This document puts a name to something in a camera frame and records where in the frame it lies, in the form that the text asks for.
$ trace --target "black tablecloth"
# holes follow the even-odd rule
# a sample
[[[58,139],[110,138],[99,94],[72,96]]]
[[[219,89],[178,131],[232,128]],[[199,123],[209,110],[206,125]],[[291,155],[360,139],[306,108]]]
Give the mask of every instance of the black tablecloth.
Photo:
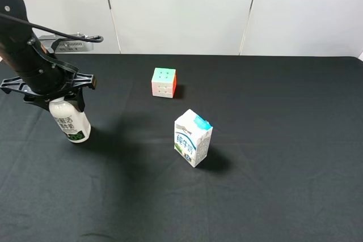
[[[358,59],[62,59],[98,78],[91,138],[0,93],[0,241],[363,241]],[[155,67],[177,69],[176,98],[152,97]],[[173,145],[189,108],[214,127],[195,169]]]

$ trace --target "white panel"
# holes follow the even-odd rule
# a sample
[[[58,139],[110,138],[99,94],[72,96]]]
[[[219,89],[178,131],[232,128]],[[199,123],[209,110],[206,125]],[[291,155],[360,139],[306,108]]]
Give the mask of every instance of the white panel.
[[[111,0],[122,53],[239,54],[251,0]]]
[[[101,35],[90,53],[119,53],[107,0],[24,0],[30,22],[73,34]],[[34,29],[39,36],[48,34]]]
[[[243,55],[355,56],[362,0],[254,0]]]

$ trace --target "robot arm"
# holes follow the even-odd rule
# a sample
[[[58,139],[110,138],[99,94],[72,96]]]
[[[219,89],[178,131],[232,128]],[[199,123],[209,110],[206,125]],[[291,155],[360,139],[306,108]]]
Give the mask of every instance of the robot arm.
[[[32,28],[55,35],[38,39]],[[3,80],[0,89],[7,94],[21,93],[26,103],[47,111],[51,100],[64,97],[83,112],[82,88],[95,89],[96,78],[78,73],[76,67],[58,60],[55,52],[89,51],[91,43],[102,41],[100,36],[66,35],[34,25],[28,21],[23,0],[0,0],[0,56],[18,75]]]

